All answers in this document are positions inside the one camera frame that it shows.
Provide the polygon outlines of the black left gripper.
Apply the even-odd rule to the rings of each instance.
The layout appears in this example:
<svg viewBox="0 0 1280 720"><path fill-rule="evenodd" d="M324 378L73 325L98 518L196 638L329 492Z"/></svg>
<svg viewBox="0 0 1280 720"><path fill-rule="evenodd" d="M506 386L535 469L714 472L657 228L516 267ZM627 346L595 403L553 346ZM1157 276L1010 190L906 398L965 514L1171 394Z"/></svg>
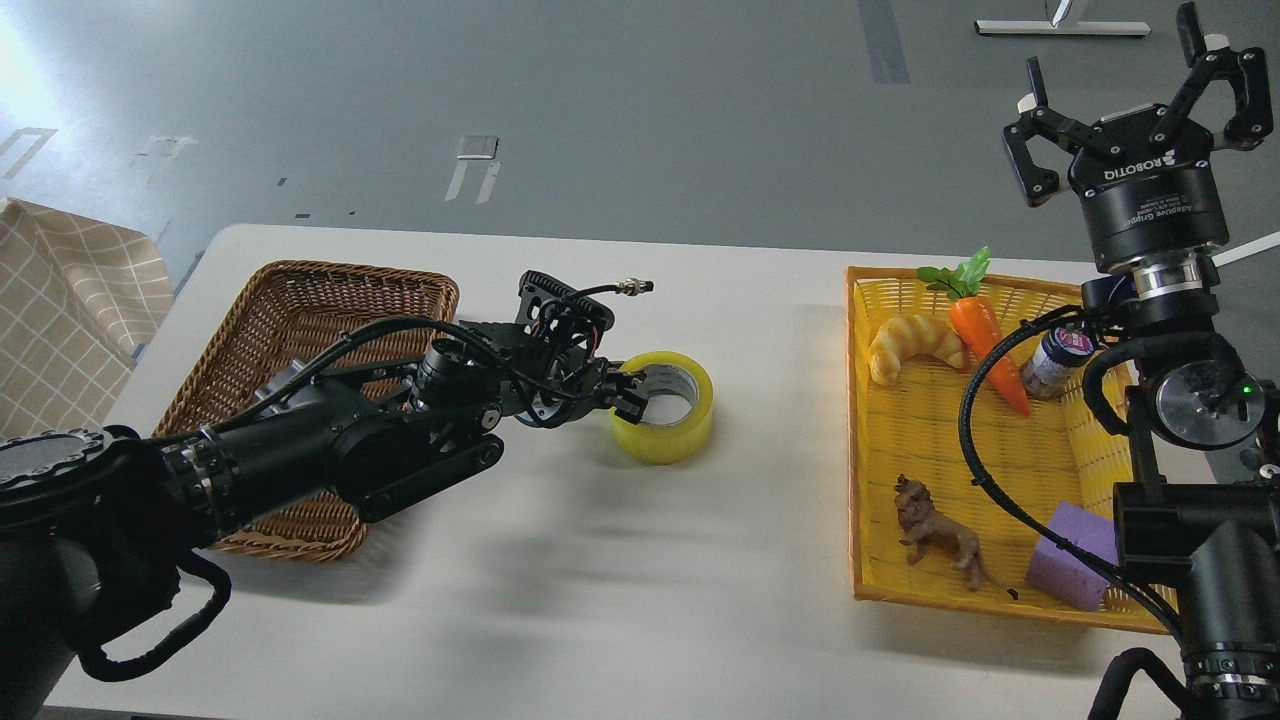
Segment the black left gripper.
<svg viewBox="0 0 1280 720"><path fill-rule="evenodd" d="M596 340L524 340L506 350L506 415L526 427L552 429L612 410L643 419L639 391L646 368L625 369L596 354Z"/></svg>

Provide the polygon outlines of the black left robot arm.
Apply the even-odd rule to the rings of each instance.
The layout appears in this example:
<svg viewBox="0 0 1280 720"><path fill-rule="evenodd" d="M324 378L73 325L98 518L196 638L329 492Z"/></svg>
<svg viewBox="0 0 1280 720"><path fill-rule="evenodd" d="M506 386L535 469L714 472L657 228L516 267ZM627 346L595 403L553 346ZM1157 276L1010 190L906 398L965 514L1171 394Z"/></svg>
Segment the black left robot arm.
<svg viewBox="0 0 1280 720"><path fill-rule="evenodd" d="M100 682L160 667L230 598L201 550L297 501L329 491L375 523L493 468L503 418L639 423L648 372L598 355L614 316L596 296L652 288L576 290L530 270L515 322L379 318L197 430L5 439L3 716L33 717L73 662Z"/></svg>

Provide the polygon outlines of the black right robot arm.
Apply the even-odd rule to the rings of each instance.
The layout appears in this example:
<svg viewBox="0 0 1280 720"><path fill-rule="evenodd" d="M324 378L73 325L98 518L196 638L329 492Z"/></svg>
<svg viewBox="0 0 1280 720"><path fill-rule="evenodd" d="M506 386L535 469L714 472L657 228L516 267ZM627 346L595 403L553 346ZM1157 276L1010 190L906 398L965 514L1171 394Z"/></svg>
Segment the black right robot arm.
<svg viewBox="0 0 1280 720"><path fill-rule="evenodd" d="M1277 387L1245 370L1213 328L1229 240L1212 152L1256 149L1274 129L1265 51L1206 36L1178 10L1189 74L1174 99L1091 124L1055 111L1036 58L1030 94L1002 133L1032 208L1080 201L1100 278L1083 302L1023 322L980 361L959 406L973 483L1010 516L1130 596L1169 630L1181 674L1146 648L1108 665L1091 707L1115 719L1147 676L1184 719L1275 719L1279 711ZM1019 343L1073 322L1110 343L1082 374L1085 405L1128 439L1133 478L1112 492L1117 560L1033 519L997 484L972 436L977 391Z"/></svg>

